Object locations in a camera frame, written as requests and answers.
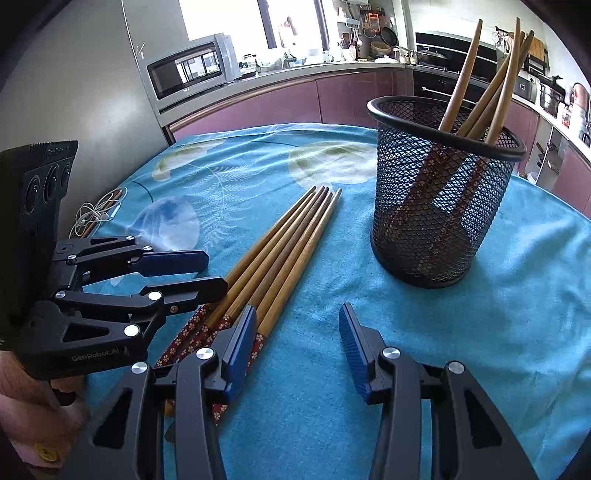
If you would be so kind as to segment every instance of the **microwave oven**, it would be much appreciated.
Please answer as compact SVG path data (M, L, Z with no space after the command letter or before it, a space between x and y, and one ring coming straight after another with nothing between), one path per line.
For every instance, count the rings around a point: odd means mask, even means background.
M138 59L138 66L157 116L241 76L232 39L223 33L191 40L157 59Z

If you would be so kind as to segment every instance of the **window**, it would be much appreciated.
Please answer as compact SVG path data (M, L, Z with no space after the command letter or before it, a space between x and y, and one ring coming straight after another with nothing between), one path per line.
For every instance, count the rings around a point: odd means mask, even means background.
M179 0L189 40L224 33L232 37L236 57L268 48L307 54L323 48L324 21L316 13L326 0Z
M236 58L266 50L267 38L256 0L179 0L189 40L224 33L232 37Z

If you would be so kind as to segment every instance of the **mesh rim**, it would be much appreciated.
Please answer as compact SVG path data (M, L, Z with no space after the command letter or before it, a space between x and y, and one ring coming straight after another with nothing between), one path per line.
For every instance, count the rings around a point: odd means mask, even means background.
M511 137L516 143L515 148L505 148L493 145L487 145L478 140L471 140L469 138L458 137L447 132L441 132L435 128L426 127L425 125L415 124L408 120L404 120L394 115L390 115L382 110L383 103L397 103L397 102L413 102L413 103L427 103L438 106L447 106L447 102L443 100L435 100L431 98L415 97L415 96L386 96L379 97L368 102L368 111L370 116L379 123L387 125L388 127L399 129L410 135L424 138L426 140L452 147L457 150L463 150L467 153L479 155L481 157L493 158L495 160L509 161L512 163L519 163L525 157L527 149L525 144L516 137L508 128L503 127L503 132ZM469 110L461 107L460 110L469 113Z

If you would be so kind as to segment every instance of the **blue gripper pad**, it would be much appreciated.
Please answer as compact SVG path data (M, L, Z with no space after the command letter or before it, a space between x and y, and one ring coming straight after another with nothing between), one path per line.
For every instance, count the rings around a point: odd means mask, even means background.
M386 347L380 333L360 325L350 303L345 303L340 309L339 332L355 390L368 405L386 402L392 378L377 362L380 352Z
M248 360L251 357L256 336L256 310L254 307L250 305L244 307L232 330L232 337L220 362L221 377L226 382L223 389L226 402L234 400L246 377Z
M201 250L147 253L134 264L131 270L143 277L201 273L209 265L209 257Z

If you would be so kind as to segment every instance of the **stainless steel pot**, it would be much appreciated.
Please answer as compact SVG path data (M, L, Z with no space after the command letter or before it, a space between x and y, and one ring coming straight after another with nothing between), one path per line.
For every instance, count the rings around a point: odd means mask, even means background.
M564 95L549 85L540 84L540 106L553 117L558 117L558 105L564 102Z

